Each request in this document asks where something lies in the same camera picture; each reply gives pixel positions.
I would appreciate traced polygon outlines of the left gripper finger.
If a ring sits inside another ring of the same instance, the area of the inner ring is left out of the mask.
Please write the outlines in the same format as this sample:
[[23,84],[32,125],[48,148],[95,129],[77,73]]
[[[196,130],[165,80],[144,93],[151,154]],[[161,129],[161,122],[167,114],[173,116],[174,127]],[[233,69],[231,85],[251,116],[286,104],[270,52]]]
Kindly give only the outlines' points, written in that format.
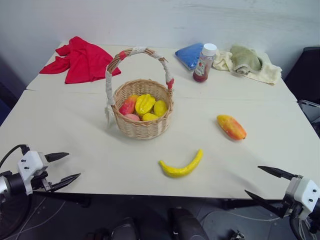
[[81,175],[81,173],[77,173],[77,174],[72,174],[70,176],[64,177],[60,180],[60,182],[55,183],[51,186],[51,192],[56,192],[66,186],[68,186],[69,184],[71,184],[73,181],[75,181],[79,176]]
[[46,154],[44,157],[47,160],[47,162],[51,163],[51,162],[60,160],[68,155],[69,155],[68,152],[55,152],[55,153]]

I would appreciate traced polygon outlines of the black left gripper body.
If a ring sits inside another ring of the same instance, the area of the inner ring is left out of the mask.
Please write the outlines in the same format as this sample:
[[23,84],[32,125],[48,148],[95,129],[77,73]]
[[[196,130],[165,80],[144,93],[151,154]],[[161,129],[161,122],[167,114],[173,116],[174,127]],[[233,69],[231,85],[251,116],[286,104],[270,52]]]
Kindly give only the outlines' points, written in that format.
[[39,190],[43,189],[46,192],[53,192],[53,185],[52,183],[47,181],[48,173],[47,171],[43,171],[40,175],[34,176],[31,180],[31,187],[32,190]]

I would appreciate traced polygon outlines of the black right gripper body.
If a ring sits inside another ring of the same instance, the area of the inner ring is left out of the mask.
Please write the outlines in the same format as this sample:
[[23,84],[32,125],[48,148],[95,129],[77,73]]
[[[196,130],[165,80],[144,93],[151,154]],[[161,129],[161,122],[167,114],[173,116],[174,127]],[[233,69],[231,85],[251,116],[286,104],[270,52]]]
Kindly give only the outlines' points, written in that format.
[[302,211],[302,204],[296,201],[291,194],[285,193],[282,200],[282,210],[282,218],[284,218],[285,216],[290,216],[291,218],[298,218]]

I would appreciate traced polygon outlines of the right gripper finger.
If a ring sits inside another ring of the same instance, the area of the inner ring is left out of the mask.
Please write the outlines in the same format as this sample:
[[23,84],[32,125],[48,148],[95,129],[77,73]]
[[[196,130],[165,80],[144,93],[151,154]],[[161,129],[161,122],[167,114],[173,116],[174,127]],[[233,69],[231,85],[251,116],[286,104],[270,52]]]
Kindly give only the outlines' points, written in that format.
[[298,177],[298,175],[296,174],[289,173],[276,167],[258,166],[258,168],[278,178],[285,178],[287,180],[291,180],[292,178]]
[[266,210],[272,212],[279,218],[283,218],[286,213],[286,208],[283,205],[282,200],[266,200],[248,190],[244,190],[247,195],[251,197],[251,199],[257,203],[259,206],[265,208]]

